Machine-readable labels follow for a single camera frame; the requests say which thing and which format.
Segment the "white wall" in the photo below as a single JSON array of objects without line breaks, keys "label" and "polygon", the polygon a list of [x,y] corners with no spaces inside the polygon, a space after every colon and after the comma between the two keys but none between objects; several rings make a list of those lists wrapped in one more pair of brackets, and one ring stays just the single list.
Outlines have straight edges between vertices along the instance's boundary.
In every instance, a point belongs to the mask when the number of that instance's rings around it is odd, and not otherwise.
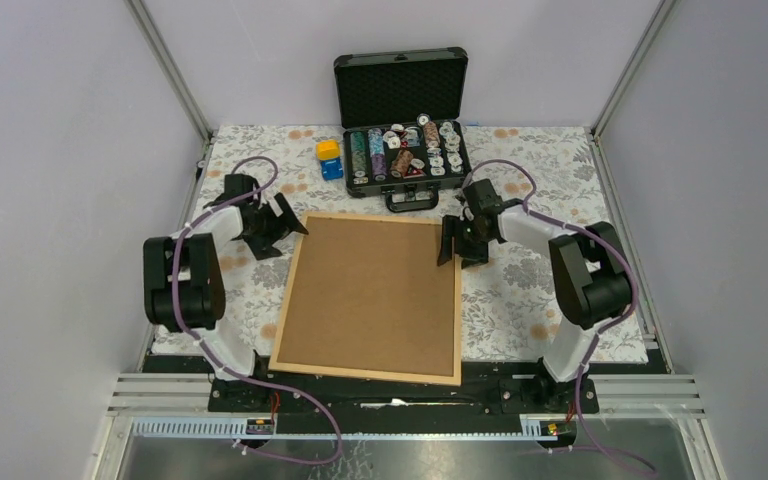
[{"label": "white wall", "polygon": [[343,54],[461,46],[461,118],[595,123],[658,0],[149,0],[214,125],[339,124]]},{"label": "white wall", "polygon": [[0,479],[85,471],[199,148],[124,2],[0,1]]},{"label": "white wall", "polygon": [[729,478],[768,478],[768,2],[674,13],[605,149]]}]

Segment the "case handle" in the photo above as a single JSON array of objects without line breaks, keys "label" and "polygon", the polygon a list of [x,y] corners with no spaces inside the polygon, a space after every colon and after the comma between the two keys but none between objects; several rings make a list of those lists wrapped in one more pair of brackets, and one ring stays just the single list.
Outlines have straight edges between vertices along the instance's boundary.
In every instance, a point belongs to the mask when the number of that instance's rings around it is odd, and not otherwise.
[{"label": "case handle", "polygon": [[[437,193],[437,190],[428,190],[428,191],[431,192],[431,198],[428,198],[425,200],[407,200],[404,202],[394,202],[393,194],[391,193],[384,197],[384,203],[387,204],[387,210],[390,210],[393,213],[415,212],[417,210],[431,210],[437,207],[437,203],[440,201],[440,195]],[[410,195],[413,198],[416,198],[413,194],[406,194],[406,195]]]}]

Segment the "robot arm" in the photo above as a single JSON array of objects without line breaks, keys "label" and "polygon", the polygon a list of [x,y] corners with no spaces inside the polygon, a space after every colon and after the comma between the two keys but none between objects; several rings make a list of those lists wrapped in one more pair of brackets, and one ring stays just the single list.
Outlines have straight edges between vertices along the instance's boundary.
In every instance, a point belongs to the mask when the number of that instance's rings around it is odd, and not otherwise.
[{"label": "robot arm", "polygon": [[[212,204],[220,204],[253,191],[257,180],[243,174],[225,177],[225,191]],[[181,314],[187,327],[198,331],[210,344],[211,350],[235,371],[251,375],[255,352],[250,345],[242,345],[228,322],[219,322],[225,315],[225,286],[219,268],[217,252],[233,240],[242,239],[255,258],[279,257],[281,252],[272,245],[291,232],[307,234],[305,227],[293,213],[282,194],[274,197],[281,214],[259,196],[224,208],[184,239],[181,268],[178,274],[178,298]],[[149,321],[163,325],[170,332],[180,332],[172,307],[172,253],[181,231],[168,237],[150,238],[143,244],[143,288],[145,311]],[[217,368],[217,378],[225,372]]]},{"label": "robot arm", "polygon": [[[438,265],[452,259],[453,247],[463,258],[464,268],[487,263],[487,246],[493,240],[523,244],[552,262],[555,294],[564,318],[537,375],[545,384],[544,394],[551,396],[563,390],[559,386],[574,383],[598,328],[619,316],[631,302],[628,276],[616,259],[585,235],[569,235],[561,227],[530,216],[520,200],[502,201],[489,180],[464,188],[463,202],[462,218],[448,215],[443,219]],[[610,224],[599,222],[587,230],[622,254]],[[598,264],[598,269],[592,270],[588,264]]]}]

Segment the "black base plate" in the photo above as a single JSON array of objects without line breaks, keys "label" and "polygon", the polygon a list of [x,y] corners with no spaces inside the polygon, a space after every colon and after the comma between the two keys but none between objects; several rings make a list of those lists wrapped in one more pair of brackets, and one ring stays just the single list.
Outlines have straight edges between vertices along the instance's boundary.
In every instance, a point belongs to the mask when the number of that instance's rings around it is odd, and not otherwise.
[{"label": "black base plate", "polygon": [[[529,392],[531,382],[526,379],[507,379],[499,382],[499,390],[509,392],[510,398],[501,398],[502,411],[504,413],[557,413],[565,415],[572,411],[573,394],[570,392],[565,398],[551,404],[540,404],[533,400]],[[586,379],[581,383],[581,413],[599,413],[599,399],[596,396],[596,388],[593,380]]]}]

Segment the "floral tablecloth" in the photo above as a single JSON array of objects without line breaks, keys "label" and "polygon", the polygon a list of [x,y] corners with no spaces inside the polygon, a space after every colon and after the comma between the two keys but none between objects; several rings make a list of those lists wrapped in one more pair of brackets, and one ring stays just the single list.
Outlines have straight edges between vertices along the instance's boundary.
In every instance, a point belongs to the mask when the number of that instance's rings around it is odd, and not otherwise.
[{"label": "floral tablecloth", "polygon": [[[343,179],[322,179],[314,145],[328,138],[342,143],[341,132],[336,126],[222,127],[198,194],[196,212],[222,193],[222,179],[238,161],[265,155],[280,168],[271,193],[283,192],[300,218],[305,211],[390,215],[383,197],[351,198]],[[582,225],[608,219],[584,129],[464,127],[463,136],[473,165],[504,158],[532,173],[537,181],[532,208]],[[270,175],[265,162],[251,162],[243,170],[261,183]],[[503,197],[521,198],[531,189],[522,174],[504,165],[487,166],[476,178],[491,178]],[[448,190],[441,192],[440,204],[434,210],[406,215],[439,218],[459,212],[454,191]],[[284,255],[261,262],[255,261],[243,242],[232,242],[219,252],[227,295],[223,321],[231,322],[240,338],[254,345],[261,355],[272,352],[296,239],[294,234],[278,242],[276,247]],[[463,358],[534,361],[546,351],[561,320],[549,260],[513,243],[491,244],[490,258],[488,265],[463,271]],[[169,333],[163,327],[158,328],[152,352],[200,353],[189,337]],[[634,316],[602,337],[594,360],[646,361]]]}]

